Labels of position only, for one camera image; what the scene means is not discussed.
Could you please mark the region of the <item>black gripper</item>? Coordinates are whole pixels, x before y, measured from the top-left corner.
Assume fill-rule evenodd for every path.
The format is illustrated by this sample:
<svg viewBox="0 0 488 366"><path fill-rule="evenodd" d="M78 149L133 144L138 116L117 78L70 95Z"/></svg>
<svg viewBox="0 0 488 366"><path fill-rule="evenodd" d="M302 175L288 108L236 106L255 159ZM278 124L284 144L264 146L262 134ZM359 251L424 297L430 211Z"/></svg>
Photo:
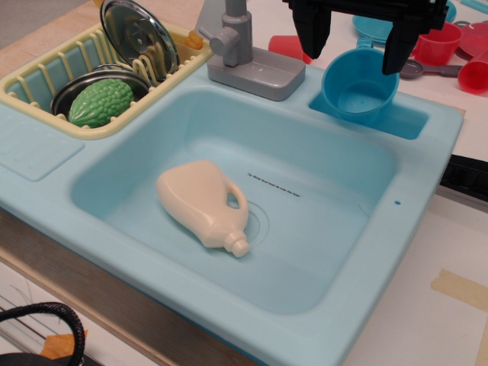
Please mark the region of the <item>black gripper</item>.
<svg viewBox="0 0 488 366"><path fill-rule="evenodd" d="M302 50L317 59L330 35L332 13L351 14L393 22L388 35L382 73L402 70L419 37L420 24L443 24L446 1L284 1L293 12L294 26Z"/></svg>

